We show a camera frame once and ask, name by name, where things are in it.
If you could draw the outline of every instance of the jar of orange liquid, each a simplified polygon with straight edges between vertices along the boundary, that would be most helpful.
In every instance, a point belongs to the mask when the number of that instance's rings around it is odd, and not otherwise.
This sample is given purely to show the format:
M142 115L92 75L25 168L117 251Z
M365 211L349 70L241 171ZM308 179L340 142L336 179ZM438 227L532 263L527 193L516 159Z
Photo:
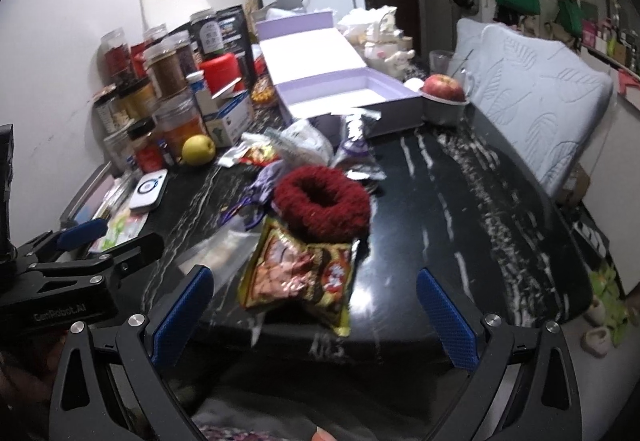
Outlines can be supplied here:
M188 88L170 100L163 101L155 111L154 119L177 161L182 157L182 146L188 138L198 134L207 135L198 106Z

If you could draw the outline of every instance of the box lid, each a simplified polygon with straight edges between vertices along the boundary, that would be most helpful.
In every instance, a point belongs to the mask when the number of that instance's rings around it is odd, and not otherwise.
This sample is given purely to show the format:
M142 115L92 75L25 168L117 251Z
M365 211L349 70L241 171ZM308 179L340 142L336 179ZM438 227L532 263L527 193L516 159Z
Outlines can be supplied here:
M260 48L274 85L366 67L357 51L334 28L330 12L266 20L257 26Z

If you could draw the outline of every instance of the black package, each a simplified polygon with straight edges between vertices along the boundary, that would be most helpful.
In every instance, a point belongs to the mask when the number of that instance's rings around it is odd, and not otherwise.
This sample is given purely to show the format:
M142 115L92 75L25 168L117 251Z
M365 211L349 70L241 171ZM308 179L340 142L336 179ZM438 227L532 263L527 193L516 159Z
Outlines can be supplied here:
M251 91L257 80L257 74L255 73L254 54L251 50L249 26L246 24L242 6L228 7L218 11L218 24L222 32L225 51L236 55L244 86Z

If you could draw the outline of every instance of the metal screw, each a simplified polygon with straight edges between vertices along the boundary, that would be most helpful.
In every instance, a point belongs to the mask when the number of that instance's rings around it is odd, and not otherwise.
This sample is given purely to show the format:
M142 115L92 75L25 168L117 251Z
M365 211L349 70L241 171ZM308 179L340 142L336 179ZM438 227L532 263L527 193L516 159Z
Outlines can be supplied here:
M127 323L131 326L131 327L138 327L141 323L143 323L145 321L145 315L131 315L129 317L129 320L127 320Z
M560 326L556 322L547 322L545 327L547 331L555 335L560 332Z
M84 322L75 322L71 325L71 327L69 327L69 331L71 331L75 335L81 333L83 329Z
M500 318L500 316L498 316L495 313L489 313L487 316L484 317L484 321L488 326L491 326L491 327L498 327L502 325L502 318Z

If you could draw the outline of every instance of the red apple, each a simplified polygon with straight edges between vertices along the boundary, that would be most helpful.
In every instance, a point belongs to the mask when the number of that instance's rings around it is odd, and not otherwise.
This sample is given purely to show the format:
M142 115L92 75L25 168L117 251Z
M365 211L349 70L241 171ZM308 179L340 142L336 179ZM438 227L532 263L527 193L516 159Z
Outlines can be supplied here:
M465 91L458 81L445 74L432 74L422 86L422 91L430 96L450 101L465 101Z

